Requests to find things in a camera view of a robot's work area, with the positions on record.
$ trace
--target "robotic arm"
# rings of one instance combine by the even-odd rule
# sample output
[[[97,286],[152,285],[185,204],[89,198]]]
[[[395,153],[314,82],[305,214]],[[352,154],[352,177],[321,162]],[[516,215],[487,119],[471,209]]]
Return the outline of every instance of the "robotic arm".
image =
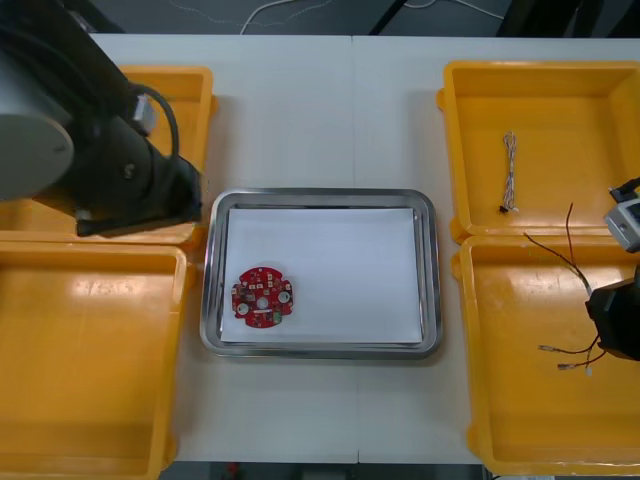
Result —
[[[62,1],[0,3],[0,91],[0,200],[73,215],[79,236],[200,220],[200,175],[168,102],[131,84]],[[147,139],[149,97],[169,121],[167,157]]]
[[[611,235],[628,252],[640,250],[640,177],[609,190],[616,206],[606,215]],[[586,303],[600,336],[599,346],[640,361],[640,266],[633,278],[595,289]]]

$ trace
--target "red circuit board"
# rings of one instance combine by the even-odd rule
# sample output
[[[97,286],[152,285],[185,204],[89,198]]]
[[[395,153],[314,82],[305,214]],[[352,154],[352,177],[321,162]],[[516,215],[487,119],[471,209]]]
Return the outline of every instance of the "red circuit board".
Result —
[[[291,315],[293,288],[282,273],[269,267],[256,267],[240,275],[240,283],[231,288],[231,308],[236,318],[253,328],[279,325]]]

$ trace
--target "yellow plastic tray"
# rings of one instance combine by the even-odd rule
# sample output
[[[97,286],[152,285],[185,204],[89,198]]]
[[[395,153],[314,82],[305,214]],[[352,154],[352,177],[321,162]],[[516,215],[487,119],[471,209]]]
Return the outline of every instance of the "yellow plastic tray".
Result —
[[[217,103],[212,95],[213,75],[203,67],[121,67],[135,83],[155,88],[168,100],[178,121],[180,154],[201,173],[204,172],[209,121]],[[162,109],[154,104],[157,126],[151,142],[164,154],[171,149],[171,134]],[[0,241],[92,242],[92,243],[144,243],[182,245],[192,248],[204,236],[205,229],[194,224],[183,224],[104,238],[98,235],[79,238],[75,235],[75,220],[32,200],[0,202]]]
[[[541,237],[569,255],[566,238]],[[610,238],[574,237],[593,288],[633,276],[637,258]],[[640,364],[538,350],[589,346],[596,335],[583,284],[519,237],[472,237],[453,258],[466,324],[469,447],[501,475],[640,475]],[[596,347],[594,354],[600,350]]]
[[[453,62],[443,110],[456,216],[452,235],[609,235],[608,188],[640,175],[640,76],[632,62]],[[519,212],[502,214],[504,134],[517,137]]]
[[[0,242],[0,478],[158,477],[192,275],[175,247]]]

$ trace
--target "white table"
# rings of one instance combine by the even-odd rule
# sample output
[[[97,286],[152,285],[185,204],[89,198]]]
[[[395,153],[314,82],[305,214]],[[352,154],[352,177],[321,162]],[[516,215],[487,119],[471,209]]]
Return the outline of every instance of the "white table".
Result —
[[[637,40],[97,36],[121,64],[205,65],[220,109],[209,188],[414,188],[438,216],[440,350],[418,363],[227,359],[193,296],[181,350],[179,460],[476,463],[449,166],[434,95],[454,59],[640,59]]]

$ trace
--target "dark floor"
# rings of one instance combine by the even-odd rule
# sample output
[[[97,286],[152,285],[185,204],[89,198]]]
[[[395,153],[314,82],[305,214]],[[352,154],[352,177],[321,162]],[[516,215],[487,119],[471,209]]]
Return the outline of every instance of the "dark floor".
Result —
[[[493,476],[479,465],[311,465],[245,463],[242,480],[490,480]],[[551,480],[554,477],[500,477],[500,480]],[[575,477],[555,477],[570,480]],[[606,480],[611,477],[582,477]],[[640,477],[626,477],[630,480]],[[160,480],[231,480],[227,465],[205,462],[176,462]]]
[[[411,0],[428,4],[430,0]],[[237,34],[251,12],[268,0],[93,0],[128,33]],[[607,0],[594,28],[604,37],[632,0]],[[393,0],[297,0],[258,13],[246,34],[366,35]],[[467,0],[504,16],[511,0]],[[427,8],[402,8],[382,35],[491,37],[500,19],[455,0],[437,0]]]

